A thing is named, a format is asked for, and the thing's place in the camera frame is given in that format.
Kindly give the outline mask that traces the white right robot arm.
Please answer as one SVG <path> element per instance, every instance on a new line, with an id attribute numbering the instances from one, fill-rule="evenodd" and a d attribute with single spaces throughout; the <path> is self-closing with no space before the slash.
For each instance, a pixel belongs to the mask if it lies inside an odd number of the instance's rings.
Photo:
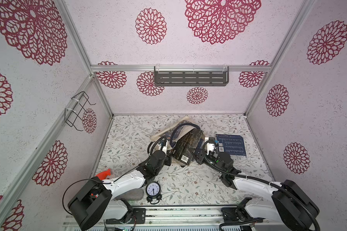
<path id="1" fill-rule="evenodd" d="M 230 154 L 207 143 L 191 151 L 198 164 L 206 164 L 221 174 L 219 179 L 226 187 L 259 197 L 246 197 L 236 208 L 223 208 L 224 223 L 219 225 L 220 230 L 225 226 L 256 224 L 263 220 L 281 222 L 291 231 L 321 229 L 317 222 L 319 208 L 295 182 L 268 182 L 243 175 L 233 166 Z"/>

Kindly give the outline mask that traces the black book with barcode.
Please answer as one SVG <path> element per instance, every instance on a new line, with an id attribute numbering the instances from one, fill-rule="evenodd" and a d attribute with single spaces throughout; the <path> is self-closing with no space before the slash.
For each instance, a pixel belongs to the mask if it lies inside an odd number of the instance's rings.
<path id="1" fill-rule="evenodd" d="M 203 131 L 192 129 L 176 143 L 172 152 L 173 159 L 182 167 L 189 166 L 196 160 L 203 141 Z"/>

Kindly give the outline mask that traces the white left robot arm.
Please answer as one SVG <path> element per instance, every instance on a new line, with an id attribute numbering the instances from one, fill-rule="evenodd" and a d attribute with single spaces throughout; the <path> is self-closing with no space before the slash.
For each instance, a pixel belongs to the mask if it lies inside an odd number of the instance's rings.
<path id="1" fill-rule="evenodd" d="M 70 214 L 82 231 L 105 219 L 128 222 L 132 216 L 132 207 L 126 200 L 115 198 L 153 183 L 164 165 L 168 166 L 171 162 L 170 156 L 158 150 L 136 169 L 116 180 L 100 180 L 97 176 L 85 179 L 85 185 L 67 204 Z"/>

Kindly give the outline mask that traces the beige canvas tote bag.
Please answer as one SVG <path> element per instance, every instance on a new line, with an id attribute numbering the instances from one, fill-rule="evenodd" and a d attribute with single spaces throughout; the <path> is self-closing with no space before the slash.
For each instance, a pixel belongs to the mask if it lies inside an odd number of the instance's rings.
<path id="1" fill-rule="evenodd" d="M 199 125 L 195 124 L 194 121 L 188 117 L 185 116 L 172 126 L 166 128 L 165 130 L 151 136 L 152 141 L 157 141 L 162 136 L 166 137 L 166 140 L 169 141 L 169 145 L 167 148 L 167 154 L 169 154 L 172 157 L 173 149 L 178 142 L 179 139 L 181 139 L 184 135 L 189 133 L 192 129 L 200 129 Z"/>

